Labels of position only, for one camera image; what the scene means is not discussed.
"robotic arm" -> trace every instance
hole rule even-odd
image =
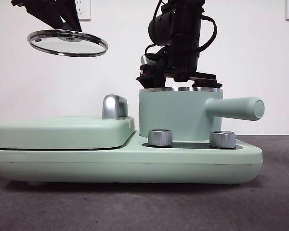
[[[153,42],[141,58],[140,76],[137,80],[144,88],[165,86],[167,77],[176,82],[194,81],[193,87],[220,88],[216,76],[197,72],[199,53],[212,44],[217,35],[215,21],[202,15],[205,0],[169,0],[157,11],[162,3],[158,2],[153,20],[149,24],[149,35]],[[201,20],[214,24],[212,37],[199,47]],[[157,53],[147,53],[153,46],[163,46]]]
[[[169,0],[168,3],[163,3],[162,14],[157,16],[162,3],[162,0],[158,1],[153,20],[149,24],[149,35],[153,44],[146,48],[141,58],[141,72],[137,80],[144,88],[164,87],[167,77],[176,82],[192,80],[195,82],[193,87],[220,88],[222,84],[216,81],[216,75],[197,72],[200,52],[210,46],[217,35],[215,21],[202,14],[205,0]],[[102,39],[81,33],[75,0],[12,0],[12,5],[25,6],[29,14],[55,29],[37,32],[37,35],[34,33],[28,38],[35,49],[76,57],[98,56],[108,49],[107,43]],[[201,20],[212,22],[214,32],[209,41],[200,47]],[[77,46],[76,42],[88,41],[102,46],[103,50],[90,54],[89,49],[83,50],[82,54],[53,52],[50,48],[41,46],[43,39],[48,37],[70,42],[68,47]],[[153,46],[162,48],[157,53],[148,53],[148,49]]]

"white wall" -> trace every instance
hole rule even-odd
[[[109,51],[96,58],[69,58],[34,50],[26,37],[48,28],[0,0],[0,122],[64,115],[100,115],[103,97],[127,98],[138,120],[140,56],[151,43],[147,26],[157,0],[93,0],[84,32],[105,39]],[[219,27],[201,54],[200,72],[215,73],[224,97],[258,96],[266,114],[257,122],[223,120],[237,134],[289,134],[289,22],[284,0],[207,0],[206,15]],[[204,22],[203,43],[212,32]],[[168,81],[168,85],[179,86]]]

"silver handle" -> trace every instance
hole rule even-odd
[[[107,95],[103,101],[102,119],[128,117],[127,100],[119,95]]]

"black cable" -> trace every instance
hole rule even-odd
[[[216,36],[217,36],[217,25],[216,25],[214,19],[212,19],[208,16],[205,16],[205,15],[201,15],[200,19],[212,22],[214,25],[214,31],[213,31],[212,37],[205,44],[203,44],[201,47],[198,47],[197,49],[195,49],[196,52],[202,52],[206,48],[208,48],[213,43],[213,41],[216,39]]]
[[[151,45],[147,46],[146,49],[145,49],[144,54],[145,54],[145,56],[146,56],[148,59],[150,59],[148,56],[151,56],[151,55],[153,55],[153,54],[152,54],[152,53],[148,54],[147,51],[148,51],[148,49],[149,49],[150,47],[154,47],[154,46],[155,46],[155,44],[151,44]]]

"mint green cooking appliance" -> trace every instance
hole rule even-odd
[[[261,149],[238,140],[236,148],[212,148],[210,133],[221,130],[220,116],[256,120],[264,105],[254,97],[222,97],[221,90],[209,88],[140,90],[140,132],[127,115],[126,100],[116,95],[105,97],[101,117],[1,123],[0,175],[30,185],[250,181],[261,169]],[[173,108],[176,99],[187,103]],[[147,137],[154,128],[171,130],[173,147],[150,146]]]
[[[38,51],[64,59],[96,57],[108,50],[106,41],[82,32],[74,0],[11,3],[53,28],[28,35],[30,46]],[[222,131],[221,123],[223,117],[258,120],[264,104],[256,97],[223,99],[216,75],[197,71],[200,53],[217,36],[214,19],[203,15],[204,4],[205,0],[158,0],[148,27],[153,44],[141,57],[137,77],[144,88],[139,91],[139,131],[128,114],[127,100],[118,95],[105,96],[103,112],[97,116],[3,122],[0,175],[35,186],[45,182],[238,184],[254,179],[263,163],[261,149],[236,140],[233,131]],[[199,45],[202,20],[213,24],[213,33]],[[150,53],[154,46],[161,48]],[[124,54],[116,61],[129,68],[133,54],[128,49]],[[77,68],[77,62],[67,68]],[[114,69],[108,63],[105,68]],[[113,77],[120,78],[118,73],[114,69]],[[166,78],[194,84],[165,87]]]

